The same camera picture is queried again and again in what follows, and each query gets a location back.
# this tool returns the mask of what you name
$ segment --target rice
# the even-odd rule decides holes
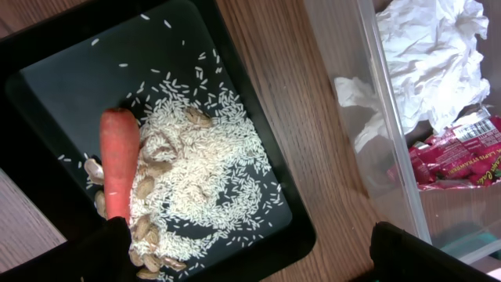
[[[202,80],[200,88],[207,90],[202,68],[195,69]],[[170,83],[170,77],[169,72],[164,81],[169,91],[162,88],[167,95],[157,100],[153,109],[145,104],[149,109],[145,110],[148,117],[144,119],[140,132],[142,141],[148,138],[144,147],[146,154],[152,154],[162,146],[175,149],[176,154],[168,151],[152,156],[156,161],[170,161],[172,170],[156,178],[155,189],[145,200],[135,196],[138,183],[144,178],[144,175],[136,175],[130,203],[131,226],[142,215],[150,215],[152,223],[159,229],[160,240],[154,251],[144,240],[133,241],[131,248],[140,255],[154,253],[159,257],[167,255],[187,261],[203,258],[217,241],[228,239],[235,230],[243,230],[243,224],[247,231],[254,232],[259,227],[253,217],[262,204],[261,184],[246,169],[254,166],[256,172],[264,175],[271,167],[252,121],[232,92],[223,91],[218,96],[208,94],[209,99],[218,98],[217,103],[210,104],[210,107],[218,107],[218,116],[213,117],[213,127],[199,128],[187,120],[184,109],[190,105],[201,106],[201,102],[178,93],[175,88],[177,79]],[[194,88],[193,95],[196,93],[197,88]],[[231,197],[227,194],[229,183],[235,183]],[[227,200],[216,204],[220,198]],[[176,233],[181,229],[180,225],[208,227],[211,232],[205,237],[185,237]]]

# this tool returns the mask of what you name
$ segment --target orange carrot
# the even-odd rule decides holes
[[[139,154],[139,127],[126,109],[109,109],[101,116],[99,131],[108,219],[129,221],[130,194]]]

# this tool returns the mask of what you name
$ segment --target plastic bin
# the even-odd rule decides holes
[[[386,132],[371,139],[359,152],[355,151],[360,175],[374,205],[395,225],[472,264],[501,249],[501,186],[418,191],[408,145],[429,136],[431,128],[427,122],[421,122],[416,130],[404,136],[398,119],[376,23],[376,12],[390,2],[307,0],[305,6],[330,80],[358,77],[372,86],[373,98],[382,109],[380,122],[386,125]],[[485,102],[494,106],[489,109],[491,114],[500,115],[501,56],[496,53],[496,45],[500,46],[501,31],[496,27],[501,24],[501,2],[479,2],[490,20],[488,39],[478,41],[478,50],[485,56],[482,77],[487,78],[492,87]],[[340,19],[336,9],[346,9],[346,13],[352,14]],[[340,47],[347,42],[350,48]],[[370,118],[377,118],[374,111],[359,106],[340,107],[340,116],[352,143],[364,124]],[[398,168],[397,181],[387,176],[387,170],[393,166]]]

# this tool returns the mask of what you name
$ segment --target red candy wrapper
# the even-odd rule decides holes
[[[501,118],[481,110],[456,124],[409,149],[420,190],[471,189],[501,180]]]

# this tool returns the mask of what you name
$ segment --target crumpled paper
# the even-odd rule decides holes
[[[465,106],[489,94],[475,38],[487,38],[483,12],[474,0],[394,0],[377,15],[405,134],[419,121],[441,134]],[[341,106],[376,111],[355,140],[357,152],[375,136],[387,137],[380,101],[369,85],[357,78],[335,78],[334,85]]]

